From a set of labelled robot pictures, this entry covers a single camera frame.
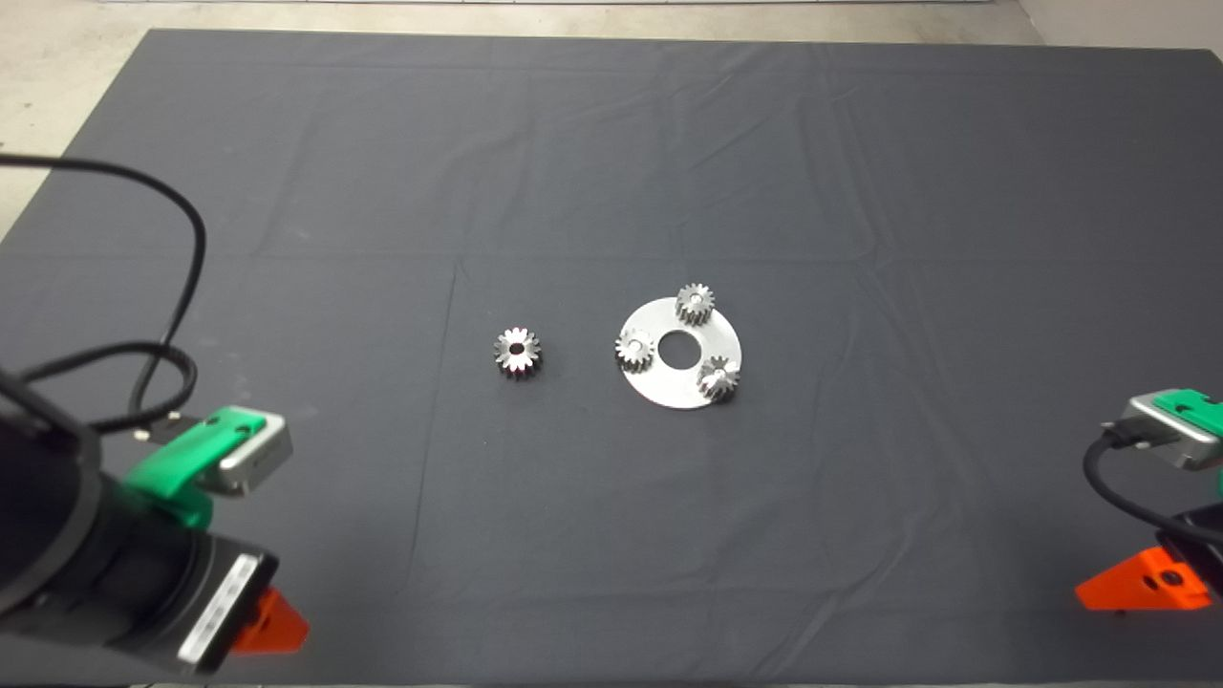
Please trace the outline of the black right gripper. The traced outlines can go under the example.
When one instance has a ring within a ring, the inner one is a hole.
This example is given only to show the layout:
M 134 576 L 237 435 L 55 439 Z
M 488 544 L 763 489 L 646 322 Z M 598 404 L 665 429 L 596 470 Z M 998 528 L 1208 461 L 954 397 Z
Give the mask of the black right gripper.
M 1183 512 L 1174 521 L 1222 532 L 1222 512 Z M 1166 547 L 1146 547 L 1075 587 L 1084 609 L 1098 613 L 1195 611 L 1221 601 L 1222 547 L 1159 528 Z

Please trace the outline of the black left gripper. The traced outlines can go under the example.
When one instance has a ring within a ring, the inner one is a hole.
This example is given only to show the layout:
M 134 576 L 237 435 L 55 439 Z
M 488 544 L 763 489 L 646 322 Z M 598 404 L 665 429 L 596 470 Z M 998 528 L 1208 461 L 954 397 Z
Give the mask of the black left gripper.
M 230 536 L 193 534 L 170 600 L 125 635 L 125 654 L 179 675 L 214 675 L 227 654 L 300 653 L 307 622 L 269 587 L 275 554 Z

